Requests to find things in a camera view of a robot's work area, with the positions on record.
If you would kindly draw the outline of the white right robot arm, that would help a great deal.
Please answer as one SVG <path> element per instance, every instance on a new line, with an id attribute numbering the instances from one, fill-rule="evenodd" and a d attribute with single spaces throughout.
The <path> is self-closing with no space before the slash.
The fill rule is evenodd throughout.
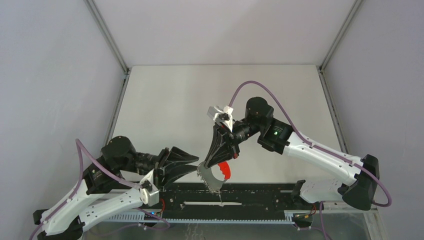
<path id="1" fill-rule="evenodd" d="M 206 158 L 197 168 L 197 174 L 208 190 L 217 193 L 224 182 L 212 173 L 219 166 L 224 179 L 231 171 L 228 161 L 240 154 L 240 144 L 254 135 L 266 150 L 298 158 L 330 173 L 332 179 L 321 181 L 299 180 L 291 194 L 291 204 L 304 209 L 310 203 L 343 201 L 349 206 L 368 211 L 380 178 L 379 161 L 370 154 L 364 157 L 335 151 L 300 137 L 294 128 L 274 118 L 274 108 L 262 97 L 250 98 L 244 118 L 233 120 L 232 108 L 212 106 L 208 115 L 214 121 L 213 137 Z"/>

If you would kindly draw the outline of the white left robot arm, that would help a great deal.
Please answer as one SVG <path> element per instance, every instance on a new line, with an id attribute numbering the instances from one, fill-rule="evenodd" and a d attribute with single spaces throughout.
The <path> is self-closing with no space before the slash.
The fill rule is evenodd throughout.
<path id="1" fill-rule="evenodd" d="M 36 226 L 31 239 L 79 240 L 85 232 L 111 216 L 137 207 L 161 203 L 161 192 L 176 180 L 196 170 L 199 158 L 178 147 L 164 148 L 157 155 L 138 152 L 128 137 L 112 138 L 93 157 L 76 140 L 80 165 L 74 187 L 49 209 L 33 213 Z"/>

